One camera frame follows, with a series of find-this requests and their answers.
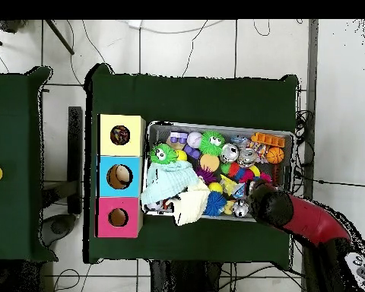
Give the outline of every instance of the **orange ball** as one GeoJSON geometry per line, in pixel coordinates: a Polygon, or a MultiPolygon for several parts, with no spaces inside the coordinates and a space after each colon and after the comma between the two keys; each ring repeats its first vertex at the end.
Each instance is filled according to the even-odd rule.
{"type": "Polygon", "coordinates": [[[283,159],[284,152],[278,147],[270,148],[266,154],[266,160],[269,163],[280,163],[283,159]]]}

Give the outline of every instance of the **round hole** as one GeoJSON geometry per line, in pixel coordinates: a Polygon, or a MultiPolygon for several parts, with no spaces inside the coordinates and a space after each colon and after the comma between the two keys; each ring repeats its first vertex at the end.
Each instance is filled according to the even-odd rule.
{"type": "Polygon", "coordinates": [[[124,164],[116,164],[108,170],[106,181],[114,189],[126,189],[132,182],[132,171],[124,164]]]}
{"type": "Polygon", "coordinates": [[[115,227],[125,226],[129,221],[129,215],[124,209],[115,208],[108,214],[108,221],[115,227]]]}
{"type": "Polygon", "coordinates": [[[125,145],[130,141],[130,131],[124,125],[117,125],[111,130],[110,137],[113,144],[125,145]]]}

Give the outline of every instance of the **light blue cloth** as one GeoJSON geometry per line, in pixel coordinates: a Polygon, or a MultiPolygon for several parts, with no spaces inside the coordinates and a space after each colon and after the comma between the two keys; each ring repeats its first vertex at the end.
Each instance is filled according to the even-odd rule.
{"type": "Polygon", "coordinates": [[[147,187],[141,193],[142,204],[147,205],[173,197],[186,187],[196,185],[198,181],[199,178],[188,161],[152,163],[148,169],[147,187]]]}

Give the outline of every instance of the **white cloth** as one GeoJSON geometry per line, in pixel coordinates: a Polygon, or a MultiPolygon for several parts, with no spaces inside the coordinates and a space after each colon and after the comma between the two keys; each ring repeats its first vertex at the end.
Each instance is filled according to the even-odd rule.
{"type": "Polygon", "coordinates": [[[180,199],[172,198],[165,203],[166,205],[173,203],[172,215],[177,226],[194,223],[201,217],[207,207],[210,192],[200,179],[198,184],[188,186],[188,192],[179,193],[180,199]]]}

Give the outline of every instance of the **pink cube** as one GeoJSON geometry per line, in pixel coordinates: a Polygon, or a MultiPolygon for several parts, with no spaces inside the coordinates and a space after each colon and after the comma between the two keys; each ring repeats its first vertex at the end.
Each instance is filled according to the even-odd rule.
{"type": "Polygon", "coordinates": [[[138,197],[100,197],[97,237],[138,237],[143,223],[138,197]]]}

